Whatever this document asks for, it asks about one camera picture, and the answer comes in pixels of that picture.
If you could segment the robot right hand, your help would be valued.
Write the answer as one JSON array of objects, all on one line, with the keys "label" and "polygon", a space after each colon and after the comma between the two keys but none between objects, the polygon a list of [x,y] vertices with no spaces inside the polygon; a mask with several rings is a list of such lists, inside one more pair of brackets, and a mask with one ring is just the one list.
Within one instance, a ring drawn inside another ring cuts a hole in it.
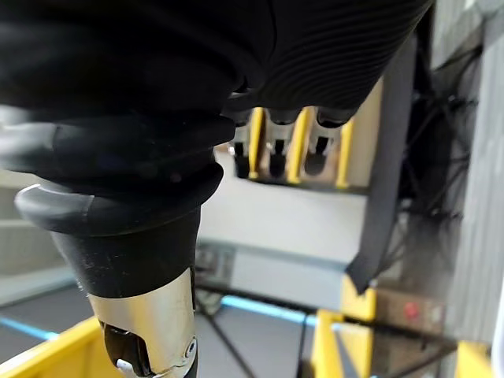
[{"label": "robot right hand", "polygon": [[1,167],[91,301],[112,364],[194,377],[195,247],[238,116],[345,124],[428,1],[4,1]]}]

